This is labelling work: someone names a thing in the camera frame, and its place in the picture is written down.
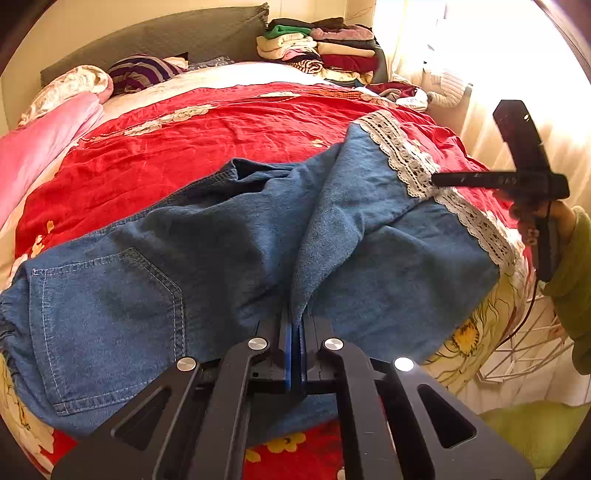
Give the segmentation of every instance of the curtain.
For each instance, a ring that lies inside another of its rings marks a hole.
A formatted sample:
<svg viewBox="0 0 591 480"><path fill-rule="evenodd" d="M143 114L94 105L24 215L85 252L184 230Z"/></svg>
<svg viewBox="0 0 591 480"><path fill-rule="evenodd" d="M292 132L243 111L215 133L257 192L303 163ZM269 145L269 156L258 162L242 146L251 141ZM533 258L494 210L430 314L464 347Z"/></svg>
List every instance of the curtain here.
<svg viewBox="0 0 591 480"><path fill-rule="evenodd" d="M591 85L551 21L532 0L450 0L445 19L430 20L421 31L417 12L424 4L378 0L376 37L391 71L416 81L427 60L472 83L463 126L456 133L472 157L493 169L513 166L492 112L503 98L523 100L552 169L569 178L568 203L591 212ZM400 16L388 32L379 15L394 5Z"/></svg>
<svg viewBox="0 0 591 480"><path fill-rule="evenodd" d="M388 73L397 73L419 85L427 43L443 16L443 0L378 0L374 32L384 50Z"/></svg>

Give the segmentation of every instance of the green sweater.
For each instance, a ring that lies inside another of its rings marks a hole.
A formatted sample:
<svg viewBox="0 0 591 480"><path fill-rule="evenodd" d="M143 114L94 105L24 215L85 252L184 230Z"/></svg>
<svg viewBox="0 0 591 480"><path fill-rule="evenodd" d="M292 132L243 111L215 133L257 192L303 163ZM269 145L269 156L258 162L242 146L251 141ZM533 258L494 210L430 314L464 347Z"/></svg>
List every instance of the green sweater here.
<svg viewBox="0 0 591 480"><path fill-rule="evenodd" d="M574 340L573 364L591 374L591 220L575 207L577 223L560 265L542 292L552 297L562 326Z"/></svg>

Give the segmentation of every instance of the gray headboard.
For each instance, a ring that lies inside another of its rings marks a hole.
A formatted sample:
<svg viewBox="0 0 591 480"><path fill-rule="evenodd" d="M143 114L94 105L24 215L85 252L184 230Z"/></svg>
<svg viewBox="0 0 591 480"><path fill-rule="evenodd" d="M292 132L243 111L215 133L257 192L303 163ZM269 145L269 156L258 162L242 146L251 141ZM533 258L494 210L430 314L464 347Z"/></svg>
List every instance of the gray headboard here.
<svg viewBox="0 0 591 480"><path fill-rule="evenodd" d="M136 53L164 58L189 52L190 61L227 55L234 61L257 61L255 38L265 31L269 5L192 10L131 25L70 53L41 71L41 85L78 65L103 70Z"/></svg>

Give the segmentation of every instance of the jeans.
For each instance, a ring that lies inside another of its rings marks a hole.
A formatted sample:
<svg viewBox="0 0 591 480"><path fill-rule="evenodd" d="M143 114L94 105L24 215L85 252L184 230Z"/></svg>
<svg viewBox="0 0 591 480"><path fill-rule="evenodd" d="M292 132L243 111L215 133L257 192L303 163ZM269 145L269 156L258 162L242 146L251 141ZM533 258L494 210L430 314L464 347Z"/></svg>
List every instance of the jeans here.
<svg viewBox="0 0 591 480"><path fill-rule="evenodd" d="M223 356L286 304L293 323L307 307L370 356L420 362L497 279L457 216L409 196L352 124L305 163L235 158L26 261L0 295L0 348L29 409L79 437L177 359ZM329 397L265 405L252 441L336 415Z"/></svg>

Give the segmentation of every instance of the red folded cloth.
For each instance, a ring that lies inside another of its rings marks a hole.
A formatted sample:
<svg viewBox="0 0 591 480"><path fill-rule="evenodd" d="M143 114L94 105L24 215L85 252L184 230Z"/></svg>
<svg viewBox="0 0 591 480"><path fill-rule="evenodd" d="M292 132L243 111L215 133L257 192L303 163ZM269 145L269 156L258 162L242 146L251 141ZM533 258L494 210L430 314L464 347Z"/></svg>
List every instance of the red folded cloth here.
<svg viewBox="0 0 591 480"><path fill-rule="evenodd" d="M322 55L326 68L336 67L348 72L373 72L378 67L377 57L358 57L354 55Z"/></svg>
<svg viewBox="0 0 591 480"><path fill-rule="evenodd" d="M378 95L390 88L396 88L401 92L400 98L414 97L417 94L418 89L418 87L412 83L403 82L373 83L367 85L367 88Z"/></svg>

